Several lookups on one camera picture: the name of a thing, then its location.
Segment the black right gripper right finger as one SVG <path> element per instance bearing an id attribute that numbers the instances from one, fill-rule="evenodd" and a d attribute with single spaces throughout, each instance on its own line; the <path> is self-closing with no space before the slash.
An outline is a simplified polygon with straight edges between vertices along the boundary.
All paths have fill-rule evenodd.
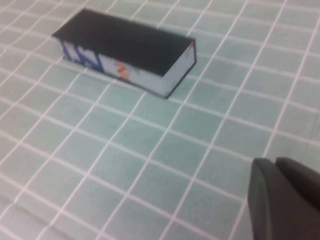
<path id="1" fill-rule="evenodd" d="M 275 165 L 304 198 L 320 197 L 320 174 L 288 157 L 278 157 Z"/>

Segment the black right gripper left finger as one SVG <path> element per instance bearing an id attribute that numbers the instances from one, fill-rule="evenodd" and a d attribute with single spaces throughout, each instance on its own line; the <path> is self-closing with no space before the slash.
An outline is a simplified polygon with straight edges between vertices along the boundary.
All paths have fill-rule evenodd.
<path id="1" fill-rule="evenodd" d="M 251 164 L 247 195 L 255 240 L 318 240 L 320 198 L 304 198 L 267 158 Z"/>

